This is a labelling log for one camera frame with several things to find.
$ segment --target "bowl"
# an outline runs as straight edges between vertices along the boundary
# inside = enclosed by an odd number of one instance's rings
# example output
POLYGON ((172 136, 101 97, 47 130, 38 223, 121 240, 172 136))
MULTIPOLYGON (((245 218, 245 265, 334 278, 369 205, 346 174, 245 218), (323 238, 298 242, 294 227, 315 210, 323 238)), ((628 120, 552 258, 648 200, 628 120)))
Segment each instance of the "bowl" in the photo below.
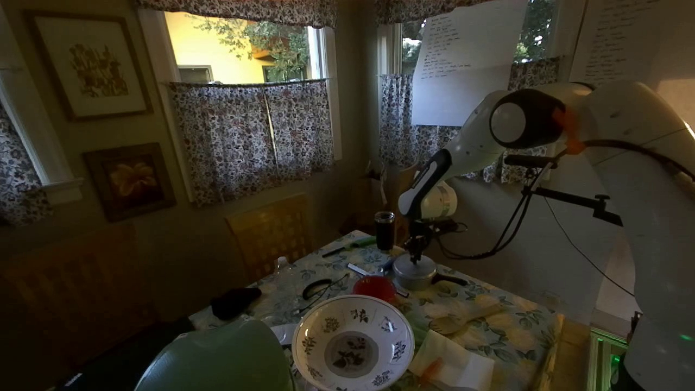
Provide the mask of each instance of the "bowl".
POLYGON ((414 352, 409 319, 372 294, 336 294, 311 307, 296 328, 290 353, 320 389, 387 389, 414 352))

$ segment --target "picture frame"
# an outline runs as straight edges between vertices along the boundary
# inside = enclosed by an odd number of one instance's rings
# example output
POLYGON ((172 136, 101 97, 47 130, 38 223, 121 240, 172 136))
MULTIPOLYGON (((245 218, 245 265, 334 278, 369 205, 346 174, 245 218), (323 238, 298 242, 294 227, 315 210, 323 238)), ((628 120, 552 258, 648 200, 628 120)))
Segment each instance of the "picture frame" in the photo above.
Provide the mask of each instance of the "picture frame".
POLYGON ((94 149, 83 158, 109 222, 176 204, 158 143, 94 149))
POLYGON ((42 10, 25 18, 70 120, 150 111, 124 18, 42 10))

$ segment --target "wooden chair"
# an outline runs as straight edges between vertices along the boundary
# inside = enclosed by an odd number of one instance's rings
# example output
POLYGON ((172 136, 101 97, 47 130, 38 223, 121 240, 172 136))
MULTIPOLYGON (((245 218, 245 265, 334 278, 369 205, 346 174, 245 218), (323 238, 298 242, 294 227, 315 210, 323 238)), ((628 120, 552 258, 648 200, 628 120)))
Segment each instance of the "wooden chair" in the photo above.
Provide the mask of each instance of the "wooden chair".
POLYGON ((312 250, 307 200, 288 197, 227 216, 249 281, 272 274, 277 255, 298 261, 312 250))
POLYGON ((156 324, 134 265, 134 229, 126 223, 8 262, 4 279, 57 356, 61 375, 156 324))

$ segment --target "cable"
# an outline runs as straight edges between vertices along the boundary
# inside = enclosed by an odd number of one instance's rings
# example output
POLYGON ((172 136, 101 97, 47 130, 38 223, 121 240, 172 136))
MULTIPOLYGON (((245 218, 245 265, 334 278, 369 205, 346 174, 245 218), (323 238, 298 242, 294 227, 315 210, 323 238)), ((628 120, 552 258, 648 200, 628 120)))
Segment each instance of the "cable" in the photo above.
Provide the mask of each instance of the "cable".
POLYGON ((695 174, 688 166, 685 166, 682 163, 678 163, 655 149, 650 149, 650 148, 643 148, 643 146, 636 146, 636 143, 629 143, 623 138, 589 138, 589 141, 584 141, 584 148, 617 148, 617 149, 638 152, 643 155, 657 161, 661 165, 664 165, 672 172, 680 172, 680 174, 688 175, 695 183, 695 174))
POLYGON ((552 209, 552 204, 542 197, 552 218, 556 222, 556 226, 560 227, 562 236, 567 238, 567 242, 598 271, 602 274, 605 279, 611 279, 617 289, 620 289, 623 293, 628 293, 629 298, 634 298, 634 293, 629 289, 625 289, 620 281, 617 281, 615 278, 611 278, 602 266, 598 266, 590 255, 587 252, 582 252, 582 247, 569 236, 569 233, 564 229, 564 226, 560 223, 556 210, 552 209))
POLYGON ((523 218, 526 218, 529 200, 533 200, 533 196, 534 196, 534 190, 533 190, 534 185, 539 183, 539 178, 546 174, 548 166, 554 166, 554 165, 556 165, 556 161, 559 161, 560 155, 564 155, 564 152, 556 153, 542 170, 539 170, 539 172, 534 174, 534 178, 533 178, 529 185, 526 187, 527 190, 523 190, 522 200, 516 201, 512 214, 508 216, 502 235, 498 236, 498 240, 495 240, 495 245, 493 245, 490 250, 480 252, 480 253, 460 253, 460 252, 450 250, 450 247, 441 240, 441 236, 437 235, 435 240, 437 240, 437 245, 441 247, 441 252, 442 252, 446 255, 453 258, 453 261, 480 261, 480 258, 488 258, 488 255, 502 252, 502 250, 516 236, 516 233, 518 233, 518 227, 522 227, 522 223, 523 223, 523 218))

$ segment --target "red object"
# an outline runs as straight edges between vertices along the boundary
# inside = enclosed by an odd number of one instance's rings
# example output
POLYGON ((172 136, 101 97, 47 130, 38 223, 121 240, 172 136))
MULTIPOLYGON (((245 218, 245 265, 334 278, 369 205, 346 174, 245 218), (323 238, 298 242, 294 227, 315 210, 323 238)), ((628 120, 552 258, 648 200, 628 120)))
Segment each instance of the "red object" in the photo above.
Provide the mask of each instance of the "red object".
POLYGON ((354 281, 351 291, 360 293, 360 294, 372 294, 372 298, 384 299, 388 304, 395 304, 395 299, 398 299, 398 291, 395 291, 390 278, 384 278, 384 276, 362 276, 354 281))

